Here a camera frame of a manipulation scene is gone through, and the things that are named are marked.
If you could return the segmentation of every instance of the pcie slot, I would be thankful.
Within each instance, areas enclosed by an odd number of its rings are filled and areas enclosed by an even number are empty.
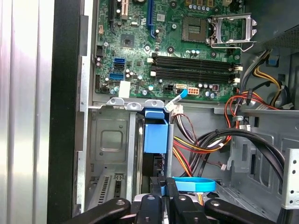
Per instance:
[[[153,14],[154,14],[154,0],[148,0],[147,26],[148,26],[148,30],[150,31],[150,35],[153,38],[155,38]]]
[[[156,78],[165,79],[184,79],[194,80],[198,82],[215,82],[215,83],[228,83],[235,78],[234,74],[223,73],[208,73],[202,71],[187,71],[187,70],[174,70],[167,68],[156,68]]]
[[[121,18],[123,20],[128,19],[128,8],[129,8],[129,0],[122,0],[121,3]]]
[[[114,11],[115,11],[115,1],[108,1],[109,7],[108,7],[108,22],[110,24],[111,32],[115,34],[114,31]]]
[[[159,67],[186,68],[230,72],[234,65],[231,63],[214,62],[200,59],[157,56],[154,63]]]

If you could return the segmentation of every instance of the sticker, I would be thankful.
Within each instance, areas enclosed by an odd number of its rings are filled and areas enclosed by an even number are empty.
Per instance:
[[[157,14],[157,21],[159,21],[159,22],[165,22],[165,15],[163,15],[163,14]]]

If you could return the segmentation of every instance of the blue plastic clip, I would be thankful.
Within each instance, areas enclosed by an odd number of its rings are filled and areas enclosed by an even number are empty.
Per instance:
[[[162,109],[145,109],[144,152],[166,153],[168,123]]]
[[[211,192],[216,190],[216,182],[201,177],[173,177],[178,191]]]

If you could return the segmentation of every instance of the ventilation holes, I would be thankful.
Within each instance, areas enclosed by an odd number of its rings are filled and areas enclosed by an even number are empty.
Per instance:
[[[269,47],[299,49],[299,26],[295,26],[283,34],[267,41],[265,45]]]
[[[110,179],[109,176],[106,176],[105,179],[104,179],[104,183],[103,183],[103,187],[102,187],[102,191],[101,191],[101,194],[100,194],[98,205],[103,204],[103,202],[104,202],[107,187],[108,187],[108,184],[109,184],[109,179]]]

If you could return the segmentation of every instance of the cable tie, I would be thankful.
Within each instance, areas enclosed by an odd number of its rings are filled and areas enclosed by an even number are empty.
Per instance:
[[[248,93],[247,93],[247,98],[246,98],[246,105],[247,106],[249,106],[249,104],[251,103],[252,93],[253,93],[253,90],[249,89]]]
[[[215,133],[216,133],[217,137],[219,137],[219,131],[218,131],[218,129],[215,130]]]

